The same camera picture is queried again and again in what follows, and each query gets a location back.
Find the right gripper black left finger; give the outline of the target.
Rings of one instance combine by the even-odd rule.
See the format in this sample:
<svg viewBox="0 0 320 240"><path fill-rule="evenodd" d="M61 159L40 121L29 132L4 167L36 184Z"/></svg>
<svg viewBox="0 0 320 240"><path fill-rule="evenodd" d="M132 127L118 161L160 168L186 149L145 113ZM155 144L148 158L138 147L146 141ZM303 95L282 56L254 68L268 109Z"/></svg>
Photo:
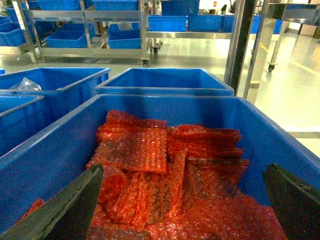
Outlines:
<svg viewBox="0 0 320 240"><path fill-rule="evenodd" d="M98 202L103 168L95 164L31 215L0 235L2 240L84 240Z"/></svg>

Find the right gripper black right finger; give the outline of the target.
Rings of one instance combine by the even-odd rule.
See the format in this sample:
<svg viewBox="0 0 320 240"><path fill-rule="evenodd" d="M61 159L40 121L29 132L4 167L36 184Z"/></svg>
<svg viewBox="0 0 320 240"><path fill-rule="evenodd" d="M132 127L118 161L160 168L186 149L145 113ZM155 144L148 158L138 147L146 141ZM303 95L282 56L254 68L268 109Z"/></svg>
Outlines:
<svg viewBox="0 0 320 240"><path fill-rule="evenodd" d="M289 240L320 238L320 191L272 163L263 181L277 219Z"/></svg>

